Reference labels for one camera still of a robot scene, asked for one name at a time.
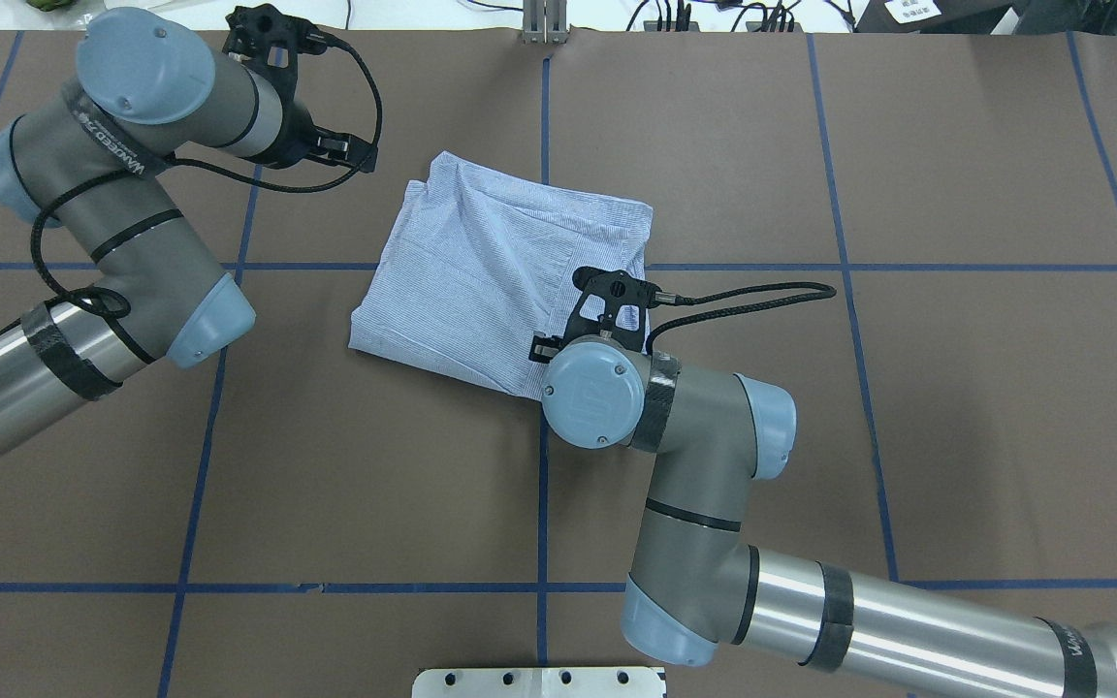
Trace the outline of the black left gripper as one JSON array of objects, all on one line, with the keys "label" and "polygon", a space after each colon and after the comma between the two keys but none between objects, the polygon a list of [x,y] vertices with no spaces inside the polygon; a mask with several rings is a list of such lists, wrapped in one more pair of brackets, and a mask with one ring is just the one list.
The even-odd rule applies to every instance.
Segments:
[{"label": "black left gripper", "polygon": [[330,168],[373,173],[378,164],[378,143],[380,134],[360,138],[355,134],[323,131],[315,124],[311,111],[297,99],[283,109],[280,130],[273,142],[273,168],[281,171],[302,160],[311,160]]}]

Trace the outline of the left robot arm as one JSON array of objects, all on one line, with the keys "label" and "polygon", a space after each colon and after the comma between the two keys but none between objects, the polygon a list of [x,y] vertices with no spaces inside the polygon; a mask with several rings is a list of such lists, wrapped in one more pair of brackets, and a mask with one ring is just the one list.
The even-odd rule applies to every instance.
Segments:
[{"label": "left robot arm", "polygon": [[252,328],[251,303],[159,176],[200,168],[199,144],[262,168],[303,160],[372,172],[380,138],[319,127],[296,97],[299,57],[367,63],[336,34],[273,4],[237,6],[221,49],[180,23],[120,6],[88,23],[76,73],[0,133],[0,204],[31,226],[50,290],[0,331],[0,457],[159,358],[187,369]]}]

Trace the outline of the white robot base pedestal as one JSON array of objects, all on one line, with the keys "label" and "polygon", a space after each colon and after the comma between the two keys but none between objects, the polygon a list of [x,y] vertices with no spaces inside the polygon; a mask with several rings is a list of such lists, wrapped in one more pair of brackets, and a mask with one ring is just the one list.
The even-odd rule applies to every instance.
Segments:
[{"label": "white robot base pedestal", "polygon": [[666,697],[663,668],[577,666],[435,668],[416,677],[412,697]]}]

